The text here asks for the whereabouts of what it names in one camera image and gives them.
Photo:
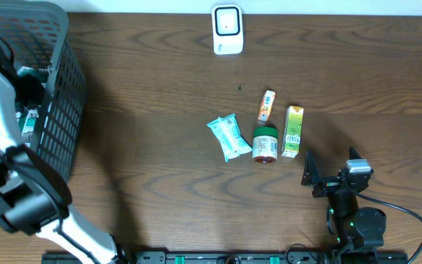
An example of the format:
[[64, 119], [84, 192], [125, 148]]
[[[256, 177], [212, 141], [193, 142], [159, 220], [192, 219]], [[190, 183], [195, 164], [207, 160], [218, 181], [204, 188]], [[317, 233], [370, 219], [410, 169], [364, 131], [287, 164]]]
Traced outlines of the green 3M package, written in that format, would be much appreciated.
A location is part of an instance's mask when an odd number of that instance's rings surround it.
[[46, 69], [21, 66], [17, 69], [17, 74], [16, 117], [24, 143], [29, 147], [35, 123], [39, 117], [49, 72]]

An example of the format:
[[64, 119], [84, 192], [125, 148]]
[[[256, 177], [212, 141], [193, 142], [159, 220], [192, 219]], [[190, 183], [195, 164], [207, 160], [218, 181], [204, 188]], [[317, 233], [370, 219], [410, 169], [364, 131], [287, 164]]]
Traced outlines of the mint green wipes pack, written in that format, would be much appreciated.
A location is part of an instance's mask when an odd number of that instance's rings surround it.
[[207, 127], [211, 129], [219, 141], [225, 162], [252, 151], [249, 143], [241, 135], [235, 114], [218, 117], [216, 120], [209, 122]]

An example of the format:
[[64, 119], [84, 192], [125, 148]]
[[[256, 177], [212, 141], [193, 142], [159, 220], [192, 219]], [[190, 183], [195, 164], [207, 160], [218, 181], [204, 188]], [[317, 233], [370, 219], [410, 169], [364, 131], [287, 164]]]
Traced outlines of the green yellow juice carton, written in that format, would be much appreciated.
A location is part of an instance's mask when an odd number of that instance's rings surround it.
[[281, 148], [283, 157], [295, 158], [299, 153], [303, 114], [304, 108], [301, 106], [290, 106], [287, 109]]

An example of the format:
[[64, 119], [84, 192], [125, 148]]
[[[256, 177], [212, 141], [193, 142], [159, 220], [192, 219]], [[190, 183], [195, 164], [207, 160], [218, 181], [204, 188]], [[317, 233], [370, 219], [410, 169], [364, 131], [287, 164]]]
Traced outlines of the small orange box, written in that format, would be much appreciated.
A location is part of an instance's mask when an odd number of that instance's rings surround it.
[[267, 90], [265, 92], [265, 94], [263, 95], [262, 101], [260, 103], [260, 107], [259, 107], [259, 113], [257, 117], [258, 121], [261, 121], [261, 122], [268, 121], [271, 111], [272, 111], [275, 96], [276, 96], [276, 93], [272, 90]]

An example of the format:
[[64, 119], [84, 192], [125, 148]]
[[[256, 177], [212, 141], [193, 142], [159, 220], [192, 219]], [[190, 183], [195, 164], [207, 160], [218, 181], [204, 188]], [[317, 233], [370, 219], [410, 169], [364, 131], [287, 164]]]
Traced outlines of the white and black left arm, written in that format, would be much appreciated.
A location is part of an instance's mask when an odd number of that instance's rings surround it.
[[129, 263], [114, 237], [79, 213], [61, 175], [26, 145], [16, 114], [38, 107], [45, 87], [36, 76], [19, 76], [14, 63], [0, 37], [0, 227], [50, 240], [82, 263]]

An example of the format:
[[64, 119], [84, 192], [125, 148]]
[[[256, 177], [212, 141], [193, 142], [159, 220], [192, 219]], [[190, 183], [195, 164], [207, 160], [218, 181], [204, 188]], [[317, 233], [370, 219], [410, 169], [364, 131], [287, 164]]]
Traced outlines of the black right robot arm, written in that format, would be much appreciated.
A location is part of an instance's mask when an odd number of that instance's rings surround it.
[[354, 148], [349, 149], [349, 160], [336, 176], [323, 177], [317, 169], [314, 156], [306, 153], [301, 184], [313, 188], [314, 198], [326, 197], [327, 225], [337, 236], [339, 245], [319, 254], [318, 263], [380, 263], [377, 251], [384, 244], [386, 215], [377, 208], [358, 205], [357, 196], [369, 187], [373, 169]]

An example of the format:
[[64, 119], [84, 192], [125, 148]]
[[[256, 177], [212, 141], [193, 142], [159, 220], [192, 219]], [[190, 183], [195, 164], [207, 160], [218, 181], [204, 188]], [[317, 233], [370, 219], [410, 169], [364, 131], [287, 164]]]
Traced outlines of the white jar green lid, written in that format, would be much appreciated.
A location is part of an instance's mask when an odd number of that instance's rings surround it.
[[278, 131], [271, 127], [258, 127], [253, 132], [252, 159], [260, 164], [271, 164], [278, 158]]

